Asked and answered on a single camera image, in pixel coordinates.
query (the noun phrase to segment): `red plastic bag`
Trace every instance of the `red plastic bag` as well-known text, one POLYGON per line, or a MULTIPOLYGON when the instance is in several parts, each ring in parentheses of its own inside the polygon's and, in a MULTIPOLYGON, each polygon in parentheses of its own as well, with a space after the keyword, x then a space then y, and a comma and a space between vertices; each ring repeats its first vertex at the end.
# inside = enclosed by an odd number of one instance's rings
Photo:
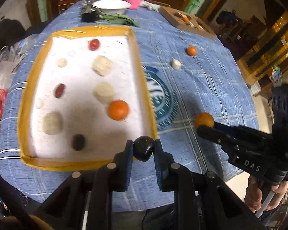
POLYGON ((8 95, 8 93, 5 90, 0 89, 0 118, 2 118, 2 115, 3 115, 6 95, 8 95))

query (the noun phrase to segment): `white bowl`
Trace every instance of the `white bowl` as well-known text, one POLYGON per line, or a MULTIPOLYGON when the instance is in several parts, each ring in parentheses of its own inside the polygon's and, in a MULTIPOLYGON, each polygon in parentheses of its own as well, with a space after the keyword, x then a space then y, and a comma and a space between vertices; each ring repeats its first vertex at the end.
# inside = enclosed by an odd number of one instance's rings
POLYGON ((123 0, 100 0, 92 4, 107 15, 124 14, 131 4, 123 0))

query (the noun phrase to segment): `white paper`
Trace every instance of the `white paper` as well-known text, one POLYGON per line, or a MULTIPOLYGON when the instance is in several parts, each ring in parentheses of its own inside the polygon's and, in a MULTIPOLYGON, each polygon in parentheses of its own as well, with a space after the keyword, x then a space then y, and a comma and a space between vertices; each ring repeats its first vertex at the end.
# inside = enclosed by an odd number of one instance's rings
POLYGON ((96 38, 100 41, 96 51, 88 49, 88 42, 93 38, 53 38, 36 87, 31 113, 32 156, 61 161, 107 160, 123 151, 128 139, 150 135, 147 117, 142 112, 142 98, 137 92, 137 74, 127 38, 96 38), (99 76, 92 70, 98 55, 113 61, 113 70, 107 76, 99 76), (60 58, 67 59, 65 67, 57 66, 60 58), (107 106, 95 98, 93 91, 100 82, 112 85, 115 100, 128 103, 130 111, 125 120, 109 118, 107 106), (65 84, 65 92, 58 99, 54 97, 54 91, 60 83, 65 84), (43 117, 52 111, 60 112, 63 118, 63 131, 57 135, 43 132, 43 117), (75 134, 85 136, 86 146, 81 151, 72 149, 75 134))

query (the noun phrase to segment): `beige dough ball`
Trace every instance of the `beige dough ball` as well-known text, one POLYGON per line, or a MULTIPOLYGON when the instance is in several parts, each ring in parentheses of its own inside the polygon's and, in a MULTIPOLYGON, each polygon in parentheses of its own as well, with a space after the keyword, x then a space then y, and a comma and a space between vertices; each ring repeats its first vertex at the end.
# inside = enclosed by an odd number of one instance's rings
POLYGON ((65 58, 58 59, 56 64, 58 65, 58 67, 64 67, 67 65, 67 59, 65 58))
POLYGON ((62 116, 59 112, 47 113, 43 118, 43 132, 48 135, 59 134, 62 131, 62 116))
POLYGON ((114 91, 108 82, 101 82, 96 86, 94 96, 100 103, 109 104, 113 101, 114 91))
POLYGON ((113 62, 107 57, 99 55, 95 58, 92 68, 100 76, 105 76, 113 69, 113 62))

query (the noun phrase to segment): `human hand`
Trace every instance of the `human hand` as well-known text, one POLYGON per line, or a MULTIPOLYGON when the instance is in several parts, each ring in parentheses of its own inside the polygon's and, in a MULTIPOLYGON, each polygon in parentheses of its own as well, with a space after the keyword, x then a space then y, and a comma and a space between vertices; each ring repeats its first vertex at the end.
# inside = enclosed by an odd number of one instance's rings
MULTIPOLYGON (((287 181, 282 181, 277 186, 271 186, 271 190, 275 193, 275 196, 273 197, 269 205, 266 207, 265 211, 276 208, 283 199, 285 193, 287 192, 287 189, 287 181)), ((246 188, 245 192, 246 195, 244 197, 244 203, 252 211, 252 213, 255 213, 255 211, 258 211, 261 208, 262 200, 262 192, 258 188, 257 178, 250 175, 250 177, 248 178, 248 187, 246 188)))

